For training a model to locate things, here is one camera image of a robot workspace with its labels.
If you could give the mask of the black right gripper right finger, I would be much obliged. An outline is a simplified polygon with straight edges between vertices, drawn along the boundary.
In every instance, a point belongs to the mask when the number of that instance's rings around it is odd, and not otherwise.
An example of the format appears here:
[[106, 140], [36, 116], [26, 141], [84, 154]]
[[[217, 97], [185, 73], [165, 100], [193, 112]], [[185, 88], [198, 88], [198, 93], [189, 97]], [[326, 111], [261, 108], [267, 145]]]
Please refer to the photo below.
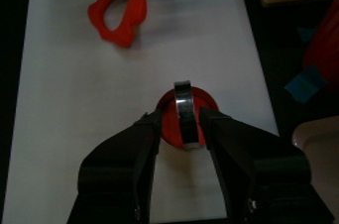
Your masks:
[[230, 224], [334, 224], [311, 185], [306, 154], [221, 111], [201, 110]]

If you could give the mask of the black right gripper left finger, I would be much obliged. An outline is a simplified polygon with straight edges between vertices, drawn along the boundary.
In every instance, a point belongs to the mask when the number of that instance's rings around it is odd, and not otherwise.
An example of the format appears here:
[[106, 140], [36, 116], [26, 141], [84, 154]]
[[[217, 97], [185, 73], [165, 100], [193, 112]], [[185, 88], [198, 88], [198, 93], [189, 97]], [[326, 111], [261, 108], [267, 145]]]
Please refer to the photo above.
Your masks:
[[150, 224], [161, 111], [145, 114], [83, 160], [67, 224]]

